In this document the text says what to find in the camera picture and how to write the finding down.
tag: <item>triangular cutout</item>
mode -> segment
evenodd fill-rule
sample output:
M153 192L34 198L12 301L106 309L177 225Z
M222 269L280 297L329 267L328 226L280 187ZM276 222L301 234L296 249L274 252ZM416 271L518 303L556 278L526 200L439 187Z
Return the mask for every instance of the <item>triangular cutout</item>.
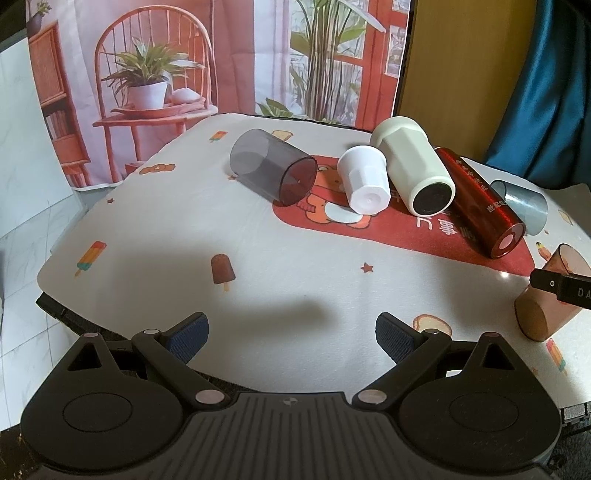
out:
M503 350L501 350L501 347L495 343L488 346L482 366L484 368L495 368L497 370L515 370L511 361L509 361L503 353Z
M87 343L68 370L75 372L76 370L90 370L91 368L100 368L100 359L98 353L96 353L95 346Z

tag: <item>cartoon bear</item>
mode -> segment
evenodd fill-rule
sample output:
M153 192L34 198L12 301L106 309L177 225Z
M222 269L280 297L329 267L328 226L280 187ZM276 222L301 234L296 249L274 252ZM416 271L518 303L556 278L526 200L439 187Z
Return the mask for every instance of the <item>cartoon bear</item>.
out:
M351 228L369 226L371 215L360 215L349 208L345 188L336 168L319 165L314 186L297 206L314 223L344 223Z

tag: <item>red printed patch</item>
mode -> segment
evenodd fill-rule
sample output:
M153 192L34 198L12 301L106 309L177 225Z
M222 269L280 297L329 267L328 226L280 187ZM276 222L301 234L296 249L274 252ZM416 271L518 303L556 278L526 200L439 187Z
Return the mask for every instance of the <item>red printed patch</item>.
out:
M336 171L338 159L314 157L318 161L318 173L307 197L290 207L273 205L277 218L288 225L371 240L523 277L528 277L535 268L524 240L510 254L492 260L480 253L476 238L463 219L448 211L417 218L408 212L394 189L390 205L384 211L374 216L355 213L348 208L343 183Z

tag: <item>chair backrest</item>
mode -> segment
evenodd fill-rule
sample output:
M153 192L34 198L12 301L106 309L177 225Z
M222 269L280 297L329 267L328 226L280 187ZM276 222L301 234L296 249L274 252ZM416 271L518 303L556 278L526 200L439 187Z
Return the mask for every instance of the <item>chair backrest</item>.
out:
M117 19L105 30L96 45L96 88L102 118L106 118L108 111L115 106L121 107L127 103L125 89L116 93L117 84L109 87L108 83L102 82L101 79L115 73L119 68L115 63L116 57L110 55L111 53L134 51L134 37L144 43L169 44L175 50L187 53L189 60L205 65L203 70L185 69L187 78L175 78L174 88L192 88L205 97L205 108L211 104L212 89L216 89L214 94L217 98L215 60L212 42L205 26L195 15L182 8L150 5L136 8Z

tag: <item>white wall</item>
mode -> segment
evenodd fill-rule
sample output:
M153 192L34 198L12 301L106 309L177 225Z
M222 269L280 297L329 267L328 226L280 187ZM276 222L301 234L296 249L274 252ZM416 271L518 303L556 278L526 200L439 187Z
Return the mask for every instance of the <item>white wall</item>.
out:
M21 40L0 54L0 236L70 195Z

